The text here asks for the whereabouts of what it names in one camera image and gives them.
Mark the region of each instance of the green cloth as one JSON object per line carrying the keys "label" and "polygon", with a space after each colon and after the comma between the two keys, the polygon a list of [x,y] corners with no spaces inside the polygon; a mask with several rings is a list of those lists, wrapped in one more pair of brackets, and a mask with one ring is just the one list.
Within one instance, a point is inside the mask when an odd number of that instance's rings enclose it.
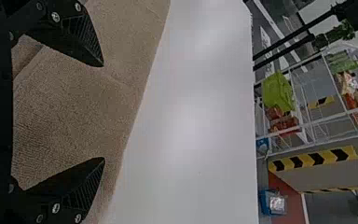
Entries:
{"label": "green cloth", "polygon": [[283,113],[295,110],[292,86],[281,71],[263,81],[263,102],[267,107],[279,107]]}
{"label": "green cloth", "polygon": [[325,56],[325,59],[327,60],[331,74],[333,75],[358,68],[358,62],[351,59],[346,50],[336,54],[328,54]]}

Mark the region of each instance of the screw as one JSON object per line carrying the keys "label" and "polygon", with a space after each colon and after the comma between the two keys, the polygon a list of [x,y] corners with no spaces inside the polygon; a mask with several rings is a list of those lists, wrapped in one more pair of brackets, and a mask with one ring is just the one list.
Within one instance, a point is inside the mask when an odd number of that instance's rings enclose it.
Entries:
{"label": "screw", "polygon": [[60,204],[59,204],[59,203],[55,203],[55,204],[53,205],[53,209],[51,209],[51,212],[52,212],[53,214],[57,214],[58,212],[60,212]]}
{"label": "screw", "polygon": [[14,185],[13,184],[9,184],[8,185],[8,193],[11,194],[14,190]]}
{"label": "screw", "polygon": [[77,214],[75,217],[75,223],[80,223],[80,221],[81,221],[81,215]]}
{"label": "screw", "polygon": [[13,33],[11,33],[10,31],[8,32],[8,36],[10,38],[10,41],[13,41],[14,40],[14,35]]}
{"label": "screw", "polygon": [[38,3],[36,3],[36,8],[37,8],[37,10],[41,11],[41,10],[43,10],[43,5],[40,2],[38,2]]}
{"label": "screw", "polygon": [[42,221],[43,221],[43,215],[41,214],[41,215],[37,216],[36,223],[42,223]]}
{"label": "screw", "polygon": [[81,5],[78,3],[75,3],[76,11],[81,11]]}
{"label": "screw", "polygon": [[57,12],[53,12],[51,13],[51,18],[55,21],[55,22],[59,22],[60,19],[60,15]]}

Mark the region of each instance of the green bag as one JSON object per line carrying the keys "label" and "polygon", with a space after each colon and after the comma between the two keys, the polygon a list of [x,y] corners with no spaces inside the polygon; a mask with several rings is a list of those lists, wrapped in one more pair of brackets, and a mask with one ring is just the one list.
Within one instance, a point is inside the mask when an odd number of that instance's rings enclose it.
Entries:
{"label": "green bag", "polygon": [[266,107],[279,107],[283,113],[295,110],[292,86],[281,71],[264,79],[263,102]]}

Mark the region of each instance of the metal shelf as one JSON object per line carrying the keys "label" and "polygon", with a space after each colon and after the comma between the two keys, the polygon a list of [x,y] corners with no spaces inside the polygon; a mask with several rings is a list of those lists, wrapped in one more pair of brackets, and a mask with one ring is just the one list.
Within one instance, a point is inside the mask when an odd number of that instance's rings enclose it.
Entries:
{"label": "metal shelf", "polygon": [[[358,47],[341,44],[319,53],[322,59],[313,62],[313,69],[307,73],[293,68],[308,60],[288,68],[286,78],[291,82],[296,108],[291,116],[299,122],[296,127],[269,133],[270,121],[262,97],[255,99],[256,141],[268,139],[269,142],[268,150],[257,151],[260,158],[358,137],[358,107],[347,107],[336,74],[332,74],[332,64],[336,61],[331,61],[331,55],[338,53],[358,62]],[[356,73],[358,82],[358,67],[352,72]]]}

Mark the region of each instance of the red object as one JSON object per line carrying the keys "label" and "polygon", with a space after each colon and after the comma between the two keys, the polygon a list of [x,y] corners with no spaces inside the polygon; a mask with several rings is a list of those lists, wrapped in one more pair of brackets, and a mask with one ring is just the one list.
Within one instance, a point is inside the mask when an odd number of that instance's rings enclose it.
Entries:
{"label": "red object", "polygon": [[271,172],[268,172],[268,182],[270,189],[278,189],[281,195],[287,196],[287,214],[273,217],[272,224],[306,224],[301,195]]}
{"label": "red object", "polygon": [[[271,128],[269,129],[270,133],[275,133],[277,131],[289,129],[292,127],[296,127],[299,124],[298,118],[296,117],[284,117],[278,120],[277,122],[271,122]],[[298,133],[301,132],[300,129],[293,130],[291,132],[282,133],[280,136],[284,137],[286,135],[292,134],[292,133]]]}
{"label": "red object", "polygon": [[283,112],[279,107],[274,106],[267,110],[266,116],[269,120],[280,119],[283,116]]}
{"label": "red object", "polygon": [[344,98],[345,101],[347,102],[348,109],[354,109],[358,107],[356,101],[353,99],[353,97],[351,97],[349,93],[345,94]]}

